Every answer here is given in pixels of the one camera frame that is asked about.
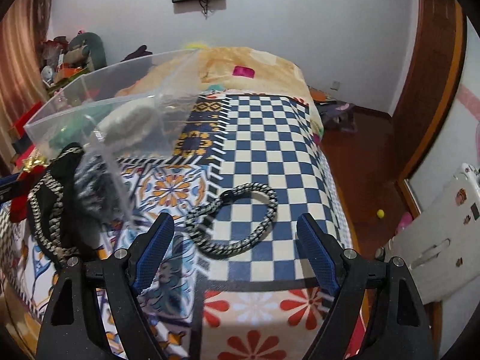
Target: pink wall stripe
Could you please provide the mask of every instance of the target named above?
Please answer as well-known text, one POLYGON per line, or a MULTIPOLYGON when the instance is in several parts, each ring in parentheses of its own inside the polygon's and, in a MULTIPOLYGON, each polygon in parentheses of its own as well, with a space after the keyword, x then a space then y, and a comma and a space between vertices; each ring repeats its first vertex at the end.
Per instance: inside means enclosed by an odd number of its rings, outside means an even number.
POLYGON ((480 99, 475 96, 470 89, 464 85, 460 85, 457 92, 457 100, 480 121, 480 99))

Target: power outlet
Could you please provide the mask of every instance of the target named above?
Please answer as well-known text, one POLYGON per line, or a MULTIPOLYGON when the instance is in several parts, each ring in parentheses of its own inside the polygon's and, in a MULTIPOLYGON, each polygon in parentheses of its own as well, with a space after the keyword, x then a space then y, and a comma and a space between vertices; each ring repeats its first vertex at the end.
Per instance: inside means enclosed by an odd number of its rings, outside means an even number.
POLYGON ((340 81, 333 81, 330 89, 337 91, 340 89, 340 81))

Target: bed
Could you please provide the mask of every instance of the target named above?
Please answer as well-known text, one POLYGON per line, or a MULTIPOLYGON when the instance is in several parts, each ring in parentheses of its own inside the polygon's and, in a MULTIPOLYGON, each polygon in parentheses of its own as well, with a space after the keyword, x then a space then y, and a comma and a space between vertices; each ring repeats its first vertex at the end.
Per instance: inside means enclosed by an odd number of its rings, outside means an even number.
MULTIPOLYGON (((296 219, 309 212, 343 247, 352 247, 328 162, 315 143, 322 133, 320 117, 301 71, 291 62, 248 48, 209 49, 201 56, 205 90, 174 156, 118 160, 135 199, 135 226, 106 227, 97 252, 104 258, 127 248, 161 212, 168 212, 176 224, 174 239, 152 286, 138 300, 169 360, 297 360, 333 299, 318 288, 296 239, 296 219), (277 192, 272 229, 246 253, 205 257, 182 232, 184 216, 191 207, 247 182, 265 183, 277 192)), ((161 73, 150 71, 123 94, 140 92, 155 75, 161 73)), ((253 195, 203 218, 200 226, 216 242, 229 244, 246 237, 265 212, 253 195)), ((15 325, 22 345, 34 352, 56 274, 26 221, 12 224, 8 213, 4 204, 1 279, 13 320, 7 326, 14 333, 15 325)), ((97 295, 112 351, 126 358, 105 291, 97 295)))

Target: brown door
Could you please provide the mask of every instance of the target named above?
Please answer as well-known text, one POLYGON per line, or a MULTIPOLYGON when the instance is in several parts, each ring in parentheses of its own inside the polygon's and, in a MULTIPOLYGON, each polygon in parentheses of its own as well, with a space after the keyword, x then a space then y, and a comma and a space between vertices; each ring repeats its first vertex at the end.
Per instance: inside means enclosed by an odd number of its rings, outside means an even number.
POLYGON ((397 174, 408 179, 438 134, 463 67, 465 19, 455 0, 419 0, 417 39, 393 115, 397 174))

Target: orange flower print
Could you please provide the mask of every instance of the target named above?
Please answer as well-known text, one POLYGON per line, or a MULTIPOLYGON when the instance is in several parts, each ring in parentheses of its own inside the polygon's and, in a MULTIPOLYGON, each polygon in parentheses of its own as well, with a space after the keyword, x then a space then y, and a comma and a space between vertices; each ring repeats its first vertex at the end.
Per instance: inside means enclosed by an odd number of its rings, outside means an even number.
POLYGON ((280 302, 280 309, 283 311, 296 310, 289 316, 289 325, 297 326, 303 318, 303 315, 308 311, 307 321, 305 327, 307 330, 313 330, 317 327, 317 318, 323 322, 328 314, 329 309, 322 305, 322 299, 329 300, 331 297, 320 292, 320 288, 306 288, 306 289, 292 289, 289 293, 295 295, 295 299, 282 300, 280 302))
POLYGON ((155 183, 153 196, 161 196, 158 204, 166 207, 176 207, 188 198, 190 183, 183 181, 183 175, 168 175, 165 180, 155 183))
POLYGON ((205 292, 205 303, 203 304, 203 317, 210 327, 219 327, 220 318, 215 314, 217 312, 225 312, 230 309, 230 304, 226 300, 209 300, 221 294, 221 291, 205 292))
POLYGON ((240 337, 230 337, 226 343, 234 349, 234 352, 222 352, 218 355, 218 360, 243 360, 243 359, 266 359, 283 360, 287 357, 284 350, 273 350, 280 340, 277 336, 271 335, 260 344, 260 332, 251 330, 247 333, 247 345, 242 342, 240 337))

